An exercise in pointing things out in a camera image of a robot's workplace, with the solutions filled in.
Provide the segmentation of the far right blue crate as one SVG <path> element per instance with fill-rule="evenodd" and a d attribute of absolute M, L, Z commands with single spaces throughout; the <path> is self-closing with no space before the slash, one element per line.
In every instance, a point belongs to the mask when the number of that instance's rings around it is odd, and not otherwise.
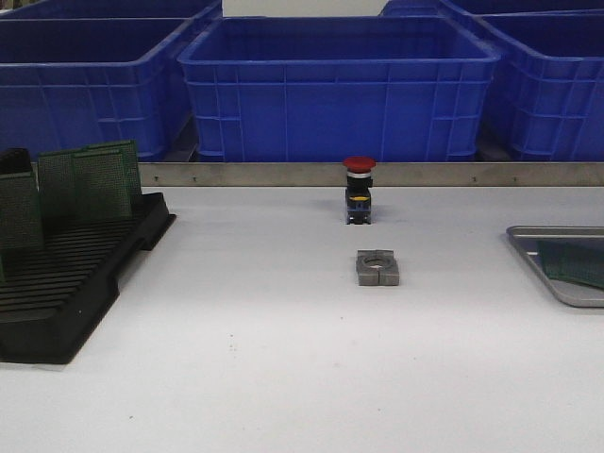
<path fill-rule="evenodd" d="M 419 0 L 387 1 L 380 16 L 437 16 L 469 25 L 473 17 L 485 15 L 602 13 L 602 0 Z"/>

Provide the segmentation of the left blue plastic crate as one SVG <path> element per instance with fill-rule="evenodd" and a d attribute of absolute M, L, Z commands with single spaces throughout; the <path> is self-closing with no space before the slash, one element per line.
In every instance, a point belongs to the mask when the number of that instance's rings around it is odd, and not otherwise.
<path fill-rule="evenodd" d="M 2 20 L 2 148 L 133 140 L 161 160 L 191 116 L 177 57 L 192 36 L 180 18 Z"/>

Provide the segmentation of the rear right green board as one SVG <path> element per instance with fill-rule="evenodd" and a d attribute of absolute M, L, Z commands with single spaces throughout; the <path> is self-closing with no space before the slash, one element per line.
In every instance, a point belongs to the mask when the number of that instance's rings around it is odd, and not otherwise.
<path fill-rule="evenodd" d="M 123 183 L 131 206 L 137 207 L 142 203 L 138 147 L 134 140 L 91 144 L 86 151 L 102 155 L 97 173 L 108 186 Z"/>

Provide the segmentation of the silver metal tray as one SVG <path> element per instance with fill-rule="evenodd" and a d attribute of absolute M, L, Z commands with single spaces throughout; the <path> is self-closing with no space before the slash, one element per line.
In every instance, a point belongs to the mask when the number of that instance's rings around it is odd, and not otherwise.
<path fill-rule="evenodd" d="M 507 229 L 507 234 L 519 256 L 556 299 L 574 308 L 601 309 L 603 307 L 603 288 L 548 278 L 542 269 L 537 251 L 537 242 L 541 240 L 603 243 L 601 226 L 511 226 Z"/>

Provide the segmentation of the centre blue plastic crate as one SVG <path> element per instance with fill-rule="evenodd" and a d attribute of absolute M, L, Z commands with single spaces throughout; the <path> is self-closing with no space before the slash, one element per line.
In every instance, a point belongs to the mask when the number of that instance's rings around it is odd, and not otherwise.
<path fill-rule="evenodd" d="M 203 157 L 447 162 L 475 155 L 498 55 L 441 17 L 230 18 L 178 60 Z"/>

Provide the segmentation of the blue plastic crate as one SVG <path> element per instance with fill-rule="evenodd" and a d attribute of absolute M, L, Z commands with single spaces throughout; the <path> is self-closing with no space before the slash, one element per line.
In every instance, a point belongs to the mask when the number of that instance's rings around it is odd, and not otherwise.
<path fill-rule="evenodd" d="M 203 157 L 447 162 L 475 155 L 498 55 L 441 17 L 230 18 L 178 60 Z"/>
<path fill-rule="evenodd" d="M 191 116 L 177 57 L 192 36 L 180 18 L 2 20 L 2 148 L 133 140 L 161 160 Z"/>
<path fill-rule="evenodd" d="M 603 17 L 482 15 L 500 54 L 483 123 L 517 160 L 603 159 Z"/>

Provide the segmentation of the black slotted board rack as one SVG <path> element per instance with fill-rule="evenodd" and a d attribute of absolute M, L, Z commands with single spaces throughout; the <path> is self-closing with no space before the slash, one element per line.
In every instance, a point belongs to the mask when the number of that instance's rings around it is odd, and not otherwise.
<path fill-rule="evenodd" d="M 38 158 L 23 148 L 1 155 L 1 175 L 32 171 Z M 88 340 L 119 294 L 118 277 L 174 222 L 160 193 L 123 219 L 82 222 L 42 217 L 43 247 L 1 251 L 1 359 L 65 364 Z"/>

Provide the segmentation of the grey square mounting block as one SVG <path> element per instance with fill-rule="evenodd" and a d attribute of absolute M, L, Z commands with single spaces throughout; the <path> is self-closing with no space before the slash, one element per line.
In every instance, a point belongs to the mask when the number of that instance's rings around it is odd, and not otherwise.
<path fill-rule="evenodd" d="M 393 250 L 359 250 L 356 272 L 360 286 L 398 286 L 400 272 Z"/>

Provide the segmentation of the right blue plastic crate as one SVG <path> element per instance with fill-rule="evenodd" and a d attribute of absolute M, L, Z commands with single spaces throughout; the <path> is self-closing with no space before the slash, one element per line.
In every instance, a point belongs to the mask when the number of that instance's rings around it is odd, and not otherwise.
<path fill-rule="evenodd" d="M 603 159 L 603 17 L 482 15 L 500 54 L 483 123 L 517 160 Z"/>

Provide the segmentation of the red emergency stop button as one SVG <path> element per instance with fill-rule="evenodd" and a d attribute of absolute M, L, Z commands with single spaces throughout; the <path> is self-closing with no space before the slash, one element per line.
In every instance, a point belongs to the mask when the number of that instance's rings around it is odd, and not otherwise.
<path fill-rule="evenodd" d="M 372 170 L 377 162 L 370 157 L 348 157 L 344 159 L 346 168 L 346 223 L 348 225 L 370 225 L 372 213 L 373 187 Z"/>

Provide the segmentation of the metal table edge rail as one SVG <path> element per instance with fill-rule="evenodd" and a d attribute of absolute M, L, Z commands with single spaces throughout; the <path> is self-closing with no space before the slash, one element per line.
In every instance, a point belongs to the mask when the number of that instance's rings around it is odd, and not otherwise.
<path fill-rule="evenodd" d="M 139 165 L 144 187 L 343 187 L 341 163 Z M 601 187 L 601 162 L 390 162 L 372 171 L 381 187 Z"/>

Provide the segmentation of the far left blue crate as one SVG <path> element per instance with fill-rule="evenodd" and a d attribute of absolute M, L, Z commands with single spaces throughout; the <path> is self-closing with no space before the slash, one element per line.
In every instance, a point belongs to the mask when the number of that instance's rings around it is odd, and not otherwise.
<path fill-rule="evenodd" d="M 210 0 L 47 0 L 2 13 L 1 19 L 191 19 L 201 29 L 222 14 L 222 2 Z"/>

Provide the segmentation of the green circuit board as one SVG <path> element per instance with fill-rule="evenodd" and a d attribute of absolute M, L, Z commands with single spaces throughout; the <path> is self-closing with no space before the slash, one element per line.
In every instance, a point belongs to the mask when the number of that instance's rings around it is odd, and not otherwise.
<path fill-rule="evenodd" d="M 77 152 L 72 160 L 77 218 L 82 222 L 123 219 L 132 215 L 122 154 Z"/>
<path fill-rule="evenodd" d="M 570 269 L 594 269 L 603 273 L 603 243 L 598 241 L 537 242 L 538 256 L 545 275 Z"/>
<path fill-rule="evenodd" d="M 586 285 L 600 289 L 603 288 L 603 273 L 594 269 L 570 269 L 555 271 L 551 272 L 549 277 L 574 284 Z"/>
<path fill-rule="evenodd" d="M 1 251 L 43 247 L 42 216 L 32 171 L 1 175 Z"/>

